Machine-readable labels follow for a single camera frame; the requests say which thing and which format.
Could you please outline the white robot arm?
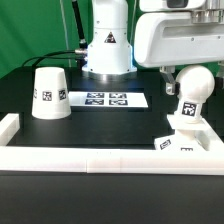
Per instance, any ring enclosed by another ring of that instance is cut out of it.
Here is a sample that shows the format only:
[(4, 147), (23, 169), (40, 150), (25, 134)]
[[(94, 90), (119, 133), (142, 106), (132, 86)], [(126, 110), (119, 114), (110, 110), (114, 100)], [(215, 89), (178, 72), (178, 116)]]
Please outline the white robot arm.
[(134, 63), (158, 67), (174, 95), (176, 66), (224, 61), (224, 0), (139, 0), (143, 15), (133, 43), (126, 0), (92, 0), (92, 6), (93, 40), (83, 67), (89, 77), (117, 80), (134, 72)]

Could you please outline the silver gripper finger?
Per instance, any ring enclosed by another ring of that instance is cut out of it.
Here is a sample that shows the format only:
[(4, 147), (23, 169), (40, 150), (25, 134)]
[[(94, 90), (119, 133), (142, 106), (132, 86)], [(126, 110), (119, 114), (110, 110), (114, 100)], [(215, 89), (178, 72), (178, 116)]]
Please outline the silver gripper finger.
[(174, 66), (161, 66), (160, 73), (166, 83), (166, 93), (168, 95), (178, 95), (180, 89), (180, 83), (177, 82), (173, 74), (175, 73)]
[(215, 77), (224, 79), (224, 61), (218, 62), (218, 66), (219, 66), (219, 69)]

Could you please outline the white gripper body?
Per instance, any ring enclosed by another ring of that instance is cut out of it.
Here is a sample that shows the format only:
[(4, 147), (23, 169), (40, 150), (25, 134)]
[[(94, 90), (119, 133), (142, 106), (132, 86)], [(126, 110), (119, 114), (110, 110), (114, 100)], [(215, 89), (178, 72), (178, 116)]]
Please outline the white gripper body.
[(190, 12), (143, 14), (134, 58), (146, 68), (222, 61), (224, 23), (194, 24)]

